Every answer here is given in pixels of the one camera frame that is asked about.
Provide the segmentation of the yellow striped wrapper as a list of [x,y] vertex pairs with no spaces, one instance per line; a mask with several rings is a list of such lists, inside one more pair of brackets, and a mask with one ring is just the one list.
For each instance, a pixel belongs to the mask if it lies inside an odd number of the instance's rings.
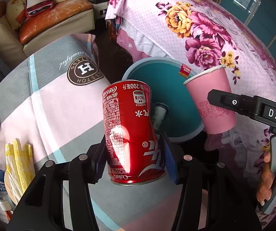
[[33,148],[21,145],[18,138],[5,145],[5,184],[10,199],[18,205],[26,189],[35,177]]

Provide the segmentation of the red sticker on bin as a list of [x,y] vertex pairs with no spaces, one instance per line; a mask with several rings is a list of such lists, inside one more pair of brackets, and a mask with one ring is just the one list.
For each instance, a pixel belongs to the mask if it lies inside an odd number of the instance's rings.
[[186,64],[181,64],[179,74],[185,78],[188,78],[191,73],[191,68],[188,67]]

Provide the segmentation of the beige leather sofa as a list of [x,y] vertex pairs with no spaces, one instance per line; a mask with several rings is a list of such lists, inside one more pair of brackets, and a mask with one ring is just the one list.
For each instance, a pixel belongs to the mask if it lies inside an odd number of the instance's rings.
[[19,30],[0,18],[0,59],[14,69],[30,55],[69,34],[94,30],[93,4],[87,0],[67,0],[53,9],[27,19]]

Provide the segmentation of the orange seat cushion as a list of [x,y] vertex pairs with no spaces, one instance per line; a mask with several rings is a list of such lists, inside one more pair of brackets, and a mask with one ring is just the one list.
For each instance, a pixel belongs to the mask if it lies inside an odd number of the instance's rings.
[[54,8],[27,19],[19,29],[19,41],[21,44],[27,44],[44,31],[91,9],[93,4],[88,0],[67,0],[58,3]]

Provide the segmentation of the pink paper cup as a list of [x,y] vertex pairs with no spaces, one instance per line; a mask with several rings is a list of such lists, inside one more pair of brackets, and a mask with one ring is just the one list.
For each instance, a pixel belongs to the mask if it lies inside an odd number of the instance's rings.
[[223,65],[196,74],[183,84],[192,97],[208,134],[220,134],[236,125],[235,112],[220,106],[220,95],[208,95],[211,90],[231,92]]

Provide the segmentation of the pink floral bed sheet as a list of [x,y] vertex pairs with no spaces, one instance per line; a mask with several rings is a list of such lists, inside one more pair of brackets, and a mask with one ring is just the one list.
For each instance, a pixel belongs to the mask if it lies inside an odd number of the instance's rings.
[[224,65],[235,94],[276,102],[275,61],[237,18],[210,0],[109,0],[107,20],[134,62],[169,57],[198,74]]

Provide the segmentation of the pink grey checked cloth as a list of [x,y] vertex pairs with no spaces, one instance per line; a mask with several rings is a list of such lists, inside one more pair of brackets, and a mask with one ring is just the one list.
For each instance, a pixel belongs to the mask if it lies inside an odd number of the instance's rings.
[[[72,160],[104,135],[101,94],[105,76],[72,84],[67,72],[78,57],[98,64],[92,34],[62,37],[32,54],[0,82],[0,146],[15,138],[33,147],[36,169],[45,161]],[[113,184],[104,173],[89,186],[100,230],[170,230],[181,186],[168,176],[139,186]]]

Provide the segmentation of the yellow cartoon pillow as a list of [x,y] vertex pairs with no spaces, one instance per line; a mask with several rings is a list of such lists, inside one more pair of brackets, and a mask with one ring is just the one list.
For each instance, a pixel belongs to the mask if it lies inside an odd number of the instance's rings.
[[18,30],[26,20],[26,0],[10,0],[7,3],[6,18],[13,30]]

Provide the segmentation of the teal plastic trash bin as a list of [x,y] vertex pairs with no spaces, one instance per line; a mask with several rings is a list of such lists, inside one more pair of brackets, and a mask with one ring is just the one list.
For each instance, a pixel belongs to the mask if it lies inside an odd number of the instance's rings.
[[149,57],[131,65],[123,80],[139,80],[148,84],[152,91],[151,109],[163,103],[168,112],[159,128],[172,142],[185,142],[203,129],[200,114],[183,84],[185,77],[179,74],[182,64],[165,57]]

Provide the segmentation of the red cola can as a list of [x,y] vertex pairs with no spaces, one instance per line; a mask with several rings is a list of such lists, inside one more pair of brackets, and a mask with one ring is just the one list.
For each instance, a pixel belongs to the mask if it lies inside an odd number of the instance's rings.
[[115,82],[102,93],[108,173],[115,184],[147,184],[166,173],[150,119],[151,94],[138,80]]

